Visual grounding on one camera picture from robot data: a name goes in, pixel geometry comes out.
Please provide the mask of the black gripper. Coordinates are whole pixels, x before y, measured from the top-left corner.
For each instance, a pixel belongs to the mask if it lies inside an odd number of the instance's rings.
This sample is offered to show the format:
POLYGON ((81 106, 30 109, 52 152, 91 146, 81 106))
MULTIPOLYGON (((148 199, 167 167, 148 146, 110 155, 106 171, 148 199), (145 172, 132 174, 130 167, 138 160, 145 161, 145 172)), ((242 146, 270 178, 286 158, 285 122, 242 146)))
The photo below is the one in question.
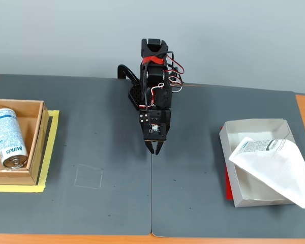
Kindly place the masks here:
POLYGON ((155 154, 158 155, 163 146, 163 143, 167 139, 167 133, 170 129, 171 111, 170 109, 158 110, 158 109, 140 109, 139 110, 139 122, 141 123, 141 129, 143 133, 143 139, 146 147, 150 153, 154 153, 152 136, 153 131, 152 124, 159 124, 160 134, 157 140, 157 148, 155 154))

